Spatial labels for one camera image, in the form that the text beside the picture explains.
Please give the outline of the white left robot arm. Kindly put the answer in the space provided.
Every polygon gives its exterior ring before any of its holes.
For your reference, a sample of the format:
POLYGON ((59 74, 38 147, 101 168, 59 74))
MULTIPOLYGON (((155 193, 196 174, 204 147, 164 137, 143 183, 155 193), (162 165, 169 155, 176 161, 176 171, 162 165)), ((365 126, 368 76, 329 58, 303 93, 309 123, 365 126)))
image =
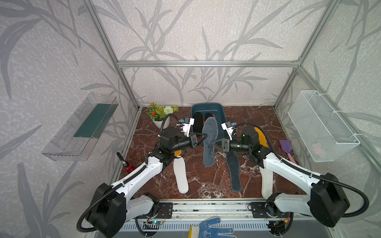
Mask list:
POLYGON ((197 148, 208 137, 206 133, 192 132, 193 124, 193 118, 185 118, 179 120, 176 127, 161 128, 159 139, 144 163, 119 181, 111 185, 103 183, 96 189, 89 207, 79 217, 76 229, 81 233, 99 231, 111 238, 125 222, 151 213, 156 203, 154 197, 133 196, 170 164, 179 192, 187 193, 189 184, 181 152, 197 148))

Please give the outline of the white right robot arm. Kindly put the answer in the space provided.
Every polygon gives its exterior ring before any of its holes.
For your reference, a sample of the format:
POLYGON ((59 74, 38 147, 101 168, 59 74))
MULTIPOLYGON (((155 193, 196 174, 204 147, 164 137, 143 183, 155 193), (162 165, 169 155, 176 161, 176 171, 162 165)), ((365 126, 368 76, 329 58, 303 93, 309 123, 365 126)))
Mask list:
POLYGON ((270 143, 262 145, 254 124, 245 123, 240 140, 236 139, 238 124, 227 122, 221 127, 228 136, 213 141, 213 147, 226 153, 245 152, 255 165, 282 176, 305 192, 305 195, 274 193, 267 199, 269 213, 299 213, 334 227, 341 218, 359 216, 369 208, 370 200, 361 190, 339 182, 333 174, 322 175, 280 157, 270 143), (362 197, 363 204, 358 210, 347 212, 350 202, 345 189, 362 197))

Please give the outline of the black insole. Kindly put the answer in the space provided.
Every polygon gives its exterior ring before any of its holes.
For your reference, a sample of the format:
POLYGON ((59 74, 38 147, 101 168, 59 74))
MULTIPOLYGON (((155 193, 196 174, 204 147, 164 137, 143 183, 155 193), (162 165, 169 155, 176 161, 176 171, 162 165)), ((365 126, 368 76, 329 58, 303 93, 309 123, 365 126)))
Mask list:
POLYGON ((215 115, 212 113, 206 113, 204 119, 207 120, 208 118, 215 118, 215 115))
POLYGON ((204 125, 204 116, 201 112, 196 112, 194 114, 194 131, 196 133, 202 133, 203 125, 204 125))

